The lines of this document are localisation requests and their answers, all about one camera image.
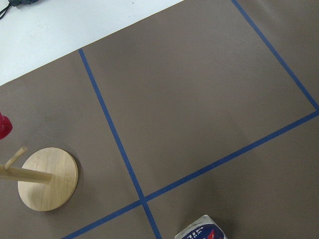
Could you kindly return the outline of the blue white milk carton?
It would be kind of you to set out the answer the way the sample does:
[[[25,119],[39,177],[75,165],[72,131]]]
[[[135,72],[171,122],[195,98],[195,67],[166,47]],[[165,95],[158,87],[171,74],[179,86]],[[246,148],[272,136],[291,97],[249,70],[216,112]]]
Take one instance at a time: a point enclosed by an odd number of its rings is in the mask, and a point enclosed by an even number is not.
[[[228,239],[228,237],[209,215],[203,215],[175,235],[174,239]]]

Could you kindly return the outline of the red plastic cup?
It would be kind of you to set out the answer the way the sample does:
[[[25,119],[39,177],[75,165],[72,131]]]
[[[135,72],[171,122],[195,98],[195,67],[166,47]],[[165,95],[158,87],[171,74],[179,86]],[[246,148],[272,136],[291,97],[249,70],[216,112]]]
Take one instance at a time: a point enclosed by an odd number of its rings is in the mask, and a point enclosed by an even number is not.
[[[7,137],[12,131],[12,123],[8,117],[0,115],[0,139]]]

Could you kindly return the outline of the wooden mug tree stand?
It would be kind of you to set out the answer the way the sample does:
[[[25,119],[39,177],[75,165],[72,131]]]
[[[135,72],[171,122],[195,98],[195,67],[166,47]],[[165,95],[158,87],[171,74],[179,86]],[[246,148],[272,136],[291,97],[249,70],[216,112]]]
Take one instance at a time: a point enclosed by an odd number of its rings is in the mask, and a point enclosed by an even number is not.
[[[0,178],[17,181],[23,203],[38,212],[55,210],[73,195],[78,183],[78,166],[68,152],[49,147],[32,154],[21,168],[13,164],[27,151],[19,149],[0,165]]]

